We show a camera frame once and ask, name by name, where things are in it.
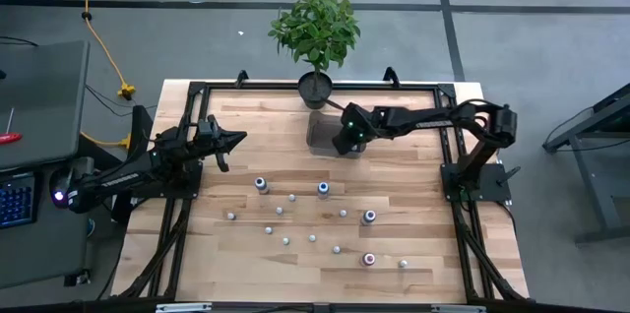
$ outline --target plant stem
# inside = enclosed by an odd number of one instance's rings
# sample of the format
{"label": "plant stem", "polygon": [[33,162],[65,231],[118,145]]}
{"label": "plant stem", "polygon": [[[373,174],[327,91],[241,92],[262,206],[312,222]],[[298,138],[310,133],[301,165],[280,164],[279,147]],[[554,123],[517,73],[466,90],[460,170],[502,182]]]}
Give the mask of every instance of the plant stem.
{"label": "plant stem", "polygon": [[313,93],[317,95],[317,76],[319,75],[319,68],[315,67],[315,78],[313,80]]}

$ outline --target small bottle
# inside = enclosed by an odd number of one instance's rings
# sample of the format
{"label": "small bottle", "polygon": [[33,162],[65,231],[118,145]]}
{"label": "small bottle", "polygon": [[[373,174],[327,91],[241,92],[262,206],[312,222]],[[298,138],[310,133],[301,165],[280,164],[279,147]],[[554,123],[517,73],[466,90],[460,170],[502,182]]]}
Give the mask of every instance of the small bottle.
{"label": "small bottle", "polygon": [[363,213],[363,216],[361,217],[361,224],[363,225],[370,225],[372,224],[372,222],[374,222],[374,220],[376,219],[376,213],[372,210],[366,211]]}
{"label": "small bottle", "polygon": [[317,196],[322,200],[327,199],[328,190],[329,190],[328,183],[326,182],[319,183],[319,185],[317,186]]}
{"label": "small bottle", "polygon": [[259,194],[269,194],[269,185],[267,184],[267,181],[265,179],[261,177],[256,178],[256,180],[254,180],[254,186],[256,186],[256,189],[258,189]]}
{"label": "small bottle", "polygon": [[361,257],[361,265],[372,266],[376,263],[376,257],[372,253],[365,253]]}

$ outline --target black floor stripe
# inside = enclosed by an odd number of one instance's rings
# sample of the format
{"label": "black floor stripe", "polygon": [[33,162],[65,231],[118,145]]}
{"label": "black floor stripe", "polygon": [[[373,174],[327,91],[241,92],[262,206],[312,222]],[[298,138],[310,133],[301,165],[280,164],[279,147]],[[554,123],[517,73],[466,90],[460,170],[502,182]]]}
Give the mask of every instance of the black floor stripe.
{"label": "black floor stripe", "polygon": [[[74,7],[84,6],[83,0],[0,0],[0,5],[27,7]],[[290,9],[287,2],[187,2],[144,0],[91,0],[94,8],[129,9]],[[354,10],[388,12],[440,12],[442,4],[421,3],[354,3]],[[618,14],[630,15],[630,7],[619,6],[495,6],[495,5],[448,5],[452,13],[498,14]]]}
{"label": "black floor stripe", "polygon": [[491,6],[452,5],[454,13],[486,14],[630,14],[630,7],[559,7],[559,6]]}
{"label": "black floor stripe", "polygon": [[[75,7],[85,5],[83,0],[0,0],[0,5],[28,7]],[[91,8],[129,9],[291,9],[293,3],[285,2],[186,2],[186,1],[141,1],[141,0],[90,0]],[[354,10],[390,12],[439,12],[439,4],[405,3],[354,3]]]}
{"label": "black floor stripe", "polygon": [[442,18],[444,19],[446,43],[448,44],[449,55],[451,56],[453,76],[455,78],[455,82],[465,82],[466,77],[464,76],[464,66],[462,65],[460,47],[457,44],[455,24],[453,23],[453,14],[451,13],[451,2],[450,0],[440,0],[440,3],[442,5]]}

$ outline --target green leaves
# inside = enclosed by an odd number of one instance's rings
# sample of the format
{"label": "green leaves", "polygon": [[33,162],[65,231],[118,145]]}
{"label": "green leaves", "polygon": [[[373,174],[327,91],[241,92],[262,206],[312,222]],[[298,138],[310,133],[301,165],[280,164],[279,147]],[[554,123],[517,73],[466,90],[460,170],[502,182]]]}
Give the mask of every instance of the green leaves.
{"label": "green leaves", "polygon": [[319,58],[319,48],[315,47],[308,54],[308,59],[314,62],[317,61],[317,58]]}
{"label": "green leaves", "polygon": [[347,47],[354,49],[361,36],[352,14],[348,0],[298,0],[290,12],[278,11],[268,36],[278,41],[278,53],[288,48],[296,63],[304,56],[316,71],[328,70],[331,61],[342,67]]}

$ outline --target black plant pot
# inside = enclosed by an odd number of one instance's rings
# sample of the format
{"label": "black plant pot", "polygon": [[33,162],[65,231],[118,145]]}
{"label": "black plant pot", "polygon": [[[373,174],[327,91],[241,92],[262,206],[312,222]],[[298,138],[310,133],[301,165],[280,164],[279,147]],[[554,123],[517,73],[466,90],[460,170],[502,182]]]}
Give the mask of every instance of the black plant pot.
{"label": "black plant pot", "polygon": [[297,82],[297,90],[309,108],[316,110],[326,104],[328,96],[333,91],[333,81],[326,74],[319,72],[308,72]]}

